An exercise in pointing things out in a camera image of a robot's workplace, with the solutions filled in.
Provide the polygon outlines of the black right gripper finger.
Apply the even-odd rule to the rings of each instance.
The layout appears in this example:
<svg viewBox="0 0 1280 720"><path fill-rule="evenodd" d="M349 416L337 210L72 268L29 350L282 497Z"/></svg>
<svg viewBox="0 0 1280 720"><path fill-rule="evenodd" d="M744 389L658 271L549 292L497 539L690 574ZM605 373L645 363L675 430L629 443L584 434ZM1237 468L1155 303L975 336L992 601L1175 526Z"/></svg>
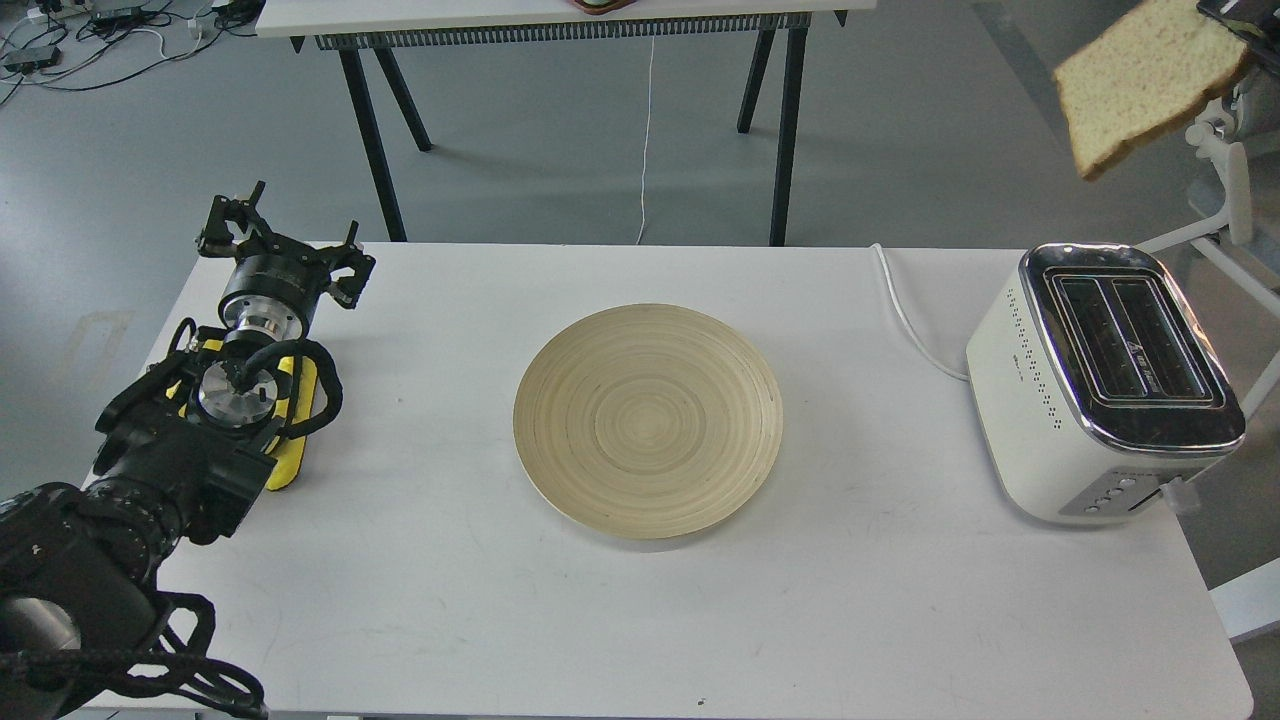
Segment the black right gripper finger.
<svg viewBox="0 0 1280 720"><path fill-rule="evenodd" d="M1247 42L1277 46L1279 1L1198 1L1197 9Z"/></svg>

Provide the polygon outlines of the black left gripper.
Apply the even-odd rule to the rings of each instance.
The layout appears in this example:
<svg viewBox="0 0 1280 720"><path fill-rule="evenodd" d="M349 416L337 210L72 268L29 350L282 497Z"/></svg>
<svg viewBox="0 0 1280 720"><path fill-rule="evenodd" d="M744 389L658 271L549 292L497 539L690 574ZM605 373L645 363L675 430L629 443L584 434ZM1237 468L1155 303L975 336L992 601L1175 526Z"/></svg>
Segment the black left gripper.
<svg viewBox="0 0 1280 720"><path fill-rule="evenodd" d="M253 246L247 240L265 227L257 210L265 188L259 179L246 199L215 195L195 249L201 258L238 258L241 249L246 251L219 305L227 331L305 340L321 296L343 309L357 307L376 259L357 241L358 222L349 223L338 245L317 249L282 236Z"/></svg>

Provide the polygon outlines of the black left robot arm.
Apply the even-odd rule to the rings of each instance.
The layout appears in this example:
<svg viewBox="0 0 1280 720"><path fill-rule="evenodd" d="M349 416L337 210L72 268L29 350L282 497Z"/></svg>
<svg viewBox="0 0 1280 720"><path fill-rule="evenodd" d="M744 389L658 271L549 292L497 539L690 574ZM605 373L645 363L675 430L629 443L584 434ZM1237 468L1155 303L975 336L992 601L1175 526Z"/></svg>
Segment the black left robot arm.
<svg viewBox="0 0 1280 720"><path fill-rule="evenodd" d="M233 536L338 418L335 361L308 332L323 296L357 305L375 261L357 225L321 247L275 232L259 213L264 190L212 200L195 246L234 263L219 325L184 319L102 410L90 483L3 503L5 719L64 717L105 692L268 716L261 682L209 656L212 602L161 591L157 574L182 541Z"/></svg>

